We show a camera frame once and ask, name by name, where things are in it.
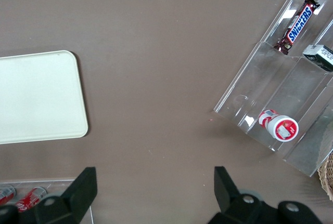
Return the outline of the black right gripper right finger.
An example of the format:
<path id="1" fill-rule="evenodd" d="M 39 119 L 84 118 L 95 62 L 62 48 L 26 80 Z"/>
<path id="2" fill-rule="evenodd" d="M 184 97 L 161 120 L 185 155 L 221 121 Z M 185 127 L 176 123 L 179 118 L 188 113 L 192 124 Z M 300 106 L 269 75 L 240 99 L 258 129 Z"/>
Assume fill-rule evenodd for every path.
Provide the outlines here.
<path id="1" fill-rule="evenodd" d="M 240 193 L 224 166 L 214 168 L 214 194 L 220 208 L 209 223 L 321 223 L 306 205 L 282 201 L 277 208 Z"/>

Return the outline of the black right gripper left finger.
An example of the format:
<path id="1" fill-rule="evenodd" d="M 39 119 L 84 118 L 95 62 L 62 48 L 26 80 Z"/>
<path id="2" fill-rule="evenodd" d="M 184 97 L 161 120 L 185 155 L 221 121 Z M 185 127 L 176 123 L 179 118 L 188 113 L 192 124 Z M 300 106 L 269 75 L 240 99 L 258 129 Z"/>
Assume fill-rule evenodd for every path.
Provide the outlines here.
<path id="1" fill-rule="evenodd" d="M 96 168 L 87 167 L 61 195 L 48 195 L 26 211 L 1 206 L 1 223 L 80 223 L 96 195 Z"/>

